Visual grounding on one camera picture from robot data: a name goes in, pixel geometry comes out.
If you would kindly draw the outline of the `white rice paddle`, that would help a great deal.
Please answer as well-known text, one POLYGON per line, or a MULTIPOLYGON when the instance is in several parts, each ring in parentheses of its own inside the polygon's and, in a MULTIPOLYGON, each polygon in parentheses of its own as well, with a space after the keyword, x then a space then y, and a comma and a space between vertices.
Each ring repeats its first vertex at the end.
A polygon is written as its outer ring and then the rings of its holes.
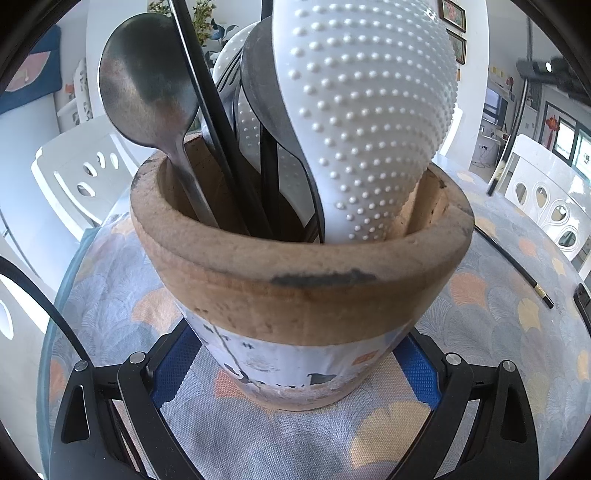
MULTIPOLYGON (((218 56, 222 55, 222 58, 224 58, 231 53, 242 52, 245 40, 257 22, 259 21, 242 28, 232 36, 218 56)), ((245 156, 254 169, 259 170, 262 122, 256 117, 252 106, 249 105, 249 100, 246 99, 242 80, 240 81, 238 93, 235 95, 235 100, 233 100, 226 114, 230 124, 235 129, 235 136, 238 137, 238 145, 242 155, 245 156)), ((290 207, 294 209, 298 219, 303 223, 307 223, 315 215, 315 208, 312 204, 311 190, 308 188, 304 168, 301 167, 294 155, 288 153, 279 144, 277 144, 277 160, 279 160, 280 193, 283 194, 283 198, 287 200, 290 207)))
POLYGON ((383 240, 452 123, 445 26, 425 1, 280 1, 271 39, 325 242, 383 240))

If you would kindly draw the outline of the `blue fridge cover cloth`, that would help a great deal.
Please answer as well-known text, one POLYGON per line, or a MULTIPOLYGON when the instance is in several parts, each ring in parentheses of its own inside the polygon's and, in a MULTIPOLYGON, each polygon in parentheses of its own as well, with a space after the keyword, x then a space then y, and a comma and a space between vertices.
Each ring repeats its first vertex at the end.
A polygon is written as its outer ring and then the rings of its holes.
POLYGON ((0 99, 0 114, 19 108, 62 87, 61 28, 52 26, 14 74, 0 99))

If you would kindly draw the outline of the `glass vase with stems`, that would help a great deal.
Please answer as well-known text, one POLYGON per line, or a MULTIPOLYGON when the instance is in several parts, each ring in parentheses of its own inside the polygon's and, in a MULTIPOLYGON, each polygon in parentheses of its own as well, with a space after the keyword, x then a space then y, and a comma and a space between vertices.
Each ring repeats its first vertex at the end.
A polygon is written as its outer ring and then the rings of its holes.
MULTIPOLYGON (((213 27, 211 21, 213 20, 213 10, 216 8, 214 1, 197 0, 190 1, 189 7, 192 11, 191 21, 197 40, 201 46, 211 39, 213 27)), ((167 1, 157 0, 148 2, 148 12, 171 17, 171 10, 167 1)))

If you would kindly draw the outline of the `steel fork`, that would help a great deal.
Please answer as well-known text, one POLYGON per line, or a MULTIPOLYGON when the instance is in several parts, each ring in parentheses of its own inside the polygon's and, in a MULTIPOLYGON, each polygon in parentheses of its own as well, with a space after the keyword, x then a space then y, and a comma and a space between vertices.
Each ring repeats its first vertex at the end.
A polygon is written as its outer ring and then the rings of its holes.
POLYGON ((235 95, 238 93, 242 73, 240 73, 240 62, 242 52, 231 53, 222 58, 219 55, 214 67, 214 83, 222 106, 226 112, 229 111, 235 95))

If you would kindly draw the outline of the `black smartphone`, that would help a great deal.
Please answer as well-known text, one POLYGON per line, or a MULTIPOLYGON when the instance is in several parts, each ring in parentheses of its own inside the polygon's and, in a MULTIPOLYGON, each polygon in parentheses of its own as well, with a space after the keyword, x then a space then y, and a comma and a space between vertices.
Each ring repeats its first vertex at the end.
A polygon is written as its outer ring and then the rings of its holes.
POLYGON ((591 335, 591 299, 583 283, 576 287, 573 299, 588 333, 591 335))

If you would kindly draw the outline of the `steel spoon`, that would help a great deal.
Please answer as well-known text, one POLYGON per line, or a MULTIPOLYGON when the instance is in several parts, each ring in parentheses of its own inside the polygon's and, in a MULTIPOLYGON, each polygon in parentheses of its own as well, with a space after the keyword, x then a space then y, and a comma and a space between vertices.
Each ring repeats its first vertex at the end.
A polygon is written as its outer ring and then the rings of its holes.
POLYGON ((184 148, 198 105, 173 20, 140 13, 122 22, 104 46, 98 85, 112 125, 129 141, 164 153, 197 219, 216 227, 184 148))
POLYGON ((287 115, 286 105, 280 93, 273 57, 273 17, 266 17, 256 23, 245 40, 242 51, 242 85, 246 99, 264 128, 270 132, 276 143, 294 155, 304 168, 311 200, 315 208, 315 226, 318 239, 325 242, 325 219, 317 184, 311 168, 294 133, 287 115))

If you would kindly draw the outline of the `small framed picture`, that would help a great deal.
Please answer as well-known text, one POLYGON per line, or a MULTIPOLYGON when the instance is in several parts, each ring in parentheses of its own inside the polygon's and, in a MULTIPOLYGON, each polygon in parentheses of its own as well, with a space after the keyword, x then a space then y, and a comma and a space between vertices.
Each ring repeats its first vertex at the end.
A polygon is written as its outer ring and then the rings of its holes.
POLYGON ((456 61, 460 65, 465 65, 467 58, 467 40, 450 29, 447 30, 447 33, 450 37, 456 61))
POLYGON ((463 33, 467 32, 467 16, 463 7, 453 0, 439 0, 438 8, 442 20, 463 33))

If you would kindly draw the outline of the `white chair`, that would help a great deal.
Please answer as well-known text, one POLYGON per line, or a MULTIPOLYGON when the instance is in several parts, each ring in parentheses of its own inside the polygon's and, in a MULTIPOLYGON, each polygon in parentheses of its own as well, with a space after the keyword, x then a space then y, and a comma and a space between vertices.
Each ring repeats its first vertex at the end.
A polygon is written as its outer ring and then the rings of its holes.
MULTIPOLYGON (((56 292, 39 278, 17 255, 1 235, 1 256, 16 265, 51 301, 56 292)), ((16 345, 40 346, 46 334, 49 316, 14 281, 1 277, 1 339, 16 345)))
POLYGON ((152 153, 121 136, 103 115, 41 146, 31 171, 53 211, 79 240, 85 230, 102 224, 152 153))
POLYGON ((590 274, 590 181, 532 138, 519 134, 489 185, 552 240, 583 279, 590 274))

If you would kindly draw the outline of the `patterned grey placemat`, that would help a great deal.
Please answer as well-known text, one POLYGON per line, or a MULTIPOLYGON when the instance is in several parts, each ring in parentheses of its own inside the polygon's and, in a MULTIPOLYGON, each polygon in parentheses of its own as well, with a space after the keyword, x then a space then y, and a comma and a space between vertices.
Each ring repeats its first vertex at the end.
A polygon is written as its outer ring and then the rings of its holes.
MULTIPOLYGON (((525 384, 540 475, 565 459, 590 417, 590 336, 573 295, 580 278, 558 247, 476 174, 451 168, 477 224, 542 286, 534 289, 479 234, 418 329, 467 362, 513 361, 525 384)), ((85 234, 55 298, 94 364, 148 350, 180 319, 118 207, 85 234)), ((267 410, 245 398, 211 355, 200 352, 162 414, 208 479, 382 479, 430 414, 398 361, 385 359, 346 399, 319 410, 267 410)))

